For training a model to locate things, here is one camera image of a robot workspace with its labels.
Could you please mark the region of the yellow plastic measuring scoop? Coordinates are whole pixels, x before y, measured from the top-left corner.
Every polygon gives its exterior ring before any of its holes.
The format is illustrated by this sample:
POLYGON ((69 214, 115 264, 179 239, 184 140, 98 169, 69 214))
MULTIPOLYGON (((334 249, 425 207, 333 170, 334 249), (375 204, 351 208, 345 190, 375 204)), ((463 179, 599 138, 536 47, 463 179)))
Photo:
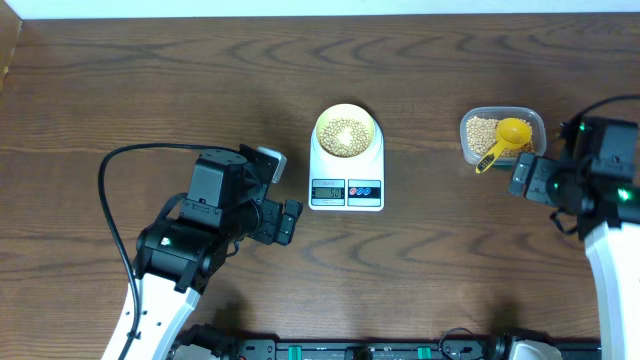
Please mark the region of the yellow plastic measuring scoop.
POLYGON ((488 170, 505 150, 518 150, 532 137, 532 129, 519 118, 505 118, 496 127, 496 143, 481 158, 475 168, 477 174, 488 170))

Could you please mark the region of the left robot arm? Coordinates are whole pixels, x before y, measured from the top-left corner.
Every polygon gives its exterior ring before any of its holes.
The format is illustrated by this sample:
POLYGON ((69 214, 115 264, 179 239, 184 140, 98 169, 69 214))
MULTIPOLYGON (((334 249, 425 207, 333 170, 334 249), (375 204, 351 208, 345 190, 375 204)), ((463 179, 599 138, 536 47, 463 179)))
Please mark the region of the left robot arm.
POLYGON ((291 243, 303 205, 267 199, 286 157, 240 145, 196 146, 190 186, 167 200, 144 228, 130 257, 111 214, 105 189, 108 153, 98 173, 101 206, 128 277, 125 303, 103 353, 106 359, 166 359, 211 276, 236 255, 245 238, 265 245, 291 243))

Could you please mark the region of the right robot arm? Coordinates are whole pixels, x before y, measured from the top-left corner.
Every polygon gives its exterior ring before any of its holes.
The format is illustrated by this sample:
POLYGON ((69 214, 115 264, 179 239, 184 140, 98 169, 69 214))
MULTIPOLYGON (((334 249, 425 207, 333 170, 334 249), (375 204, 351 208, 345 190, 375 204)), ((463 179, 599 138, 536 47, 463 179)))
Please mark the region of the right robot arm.
POLYGON ((634 185, 639 128, 586 117, 564 127, 558 160, 524 153, 509 191, 553 208, 551 220, 575 217, 568 229, 585 245, 593 274, 605 359, 639 356, 639 188, 634 185))

